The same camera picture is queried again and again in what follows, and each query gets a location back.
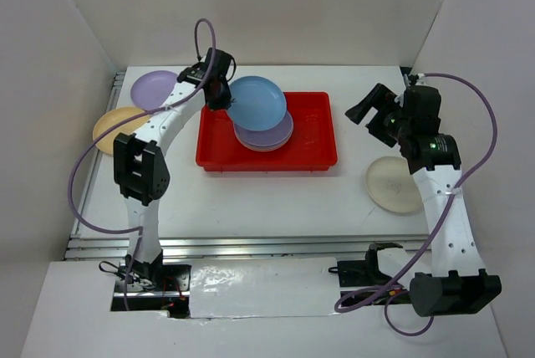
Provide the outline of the cream plate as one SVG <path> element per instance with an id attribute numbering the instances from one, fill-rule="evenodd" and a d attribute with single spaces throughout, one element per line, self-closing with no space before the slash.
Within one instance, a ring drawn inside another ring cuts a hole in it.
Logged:
<path id="1" fill-rule="evenodd" d="M 405 159 L 384 156 L 373 161 L 365 173 L 371 199 L 384 210 L 410 214 L 423 208 L 420 192 Z"/>

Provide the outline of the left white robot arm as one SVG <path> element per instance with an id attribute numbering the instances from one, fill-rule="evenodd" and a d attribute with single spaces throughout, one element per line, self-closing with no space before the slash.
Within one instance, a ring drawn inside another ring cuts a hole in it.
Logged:
<path id="1" fill-rule="evenodd" d="M 227 72 L 235 59 L 219 49 L 174 77 L 173 88 L 158 113 L 132 134 L 114 139 L 114 180 L 125 199 L 130 235 L 125 257 L 129 273 L 144 289 L 165 282 L 159 239 L 159 204 L 171 182 L 166 153 L 186 122 L 203 107 L 225 110 L 231 104 Z"/>

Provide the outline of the blue plate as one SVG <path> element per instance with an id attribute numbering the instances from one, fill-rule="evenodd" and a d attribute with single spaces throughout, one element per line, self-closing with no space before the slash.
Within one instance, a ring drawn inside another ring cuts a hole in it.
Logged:
<path id="1" fill-rule="evenodd" d="M 230 91 L 232 102 L 227 115 L 245 130 L 271 130 L 286 115 L 286 97 L 270 79 L 244 76 L 230 83 Z"/>
<path id="2" fill-rule="evenodd" d="M 245 147 L 245 145 L 251 145 L 251 144 L 249 144 L 249 143 L 241 142 L 241 141 L 240 141 L 240 143 L 241 143 L 244 147 Z M 286 143 L 287 143 L 287 142 L 279 142 L 279 143 L 277 143 L 277 144 L 275 144 L 275 145 L 273 145 L 273 146 L 282 146 L 282 147 L 283 147 Z"/>

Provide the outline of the pink plate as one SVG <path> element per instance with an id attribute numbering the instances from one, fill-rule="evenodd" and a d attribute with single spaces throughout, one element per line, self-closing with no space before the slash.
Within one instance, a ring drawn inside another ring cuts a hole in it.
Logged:
<path id="1" fill-rule="evenodd" d="M 270 146 L 270 147 L 255 147 L 251 145 L 245 145 L 248 150 L 256 152 L 270 152 L 280 149 L 282 146 Z"/>

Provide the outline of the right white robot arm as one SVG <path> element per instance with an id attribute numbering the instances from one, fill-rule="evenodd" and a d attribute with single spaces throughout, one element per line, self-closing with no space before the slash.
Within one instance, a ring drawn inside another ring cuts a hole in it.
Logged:
<path id="1" fill-rule="evenodd" d="M 474 171 L 461 169 L 454 137 L 440 132 L 440 108 L 441 95 L 430 86 L 410 85 L 396 95 L 377 84 L 345 113 L 358 124 L 376 111 L 368 132 L 400 148 L 430 231 L 413 255 L 397 244 L 370 246 L 364 275 L 373 284 L 384 284 L 362 305 L 400 286 L 420 317 L 473 315 L 502 291 L 500 278 L 487 273 L 467 215 L 461 187 Z"/>

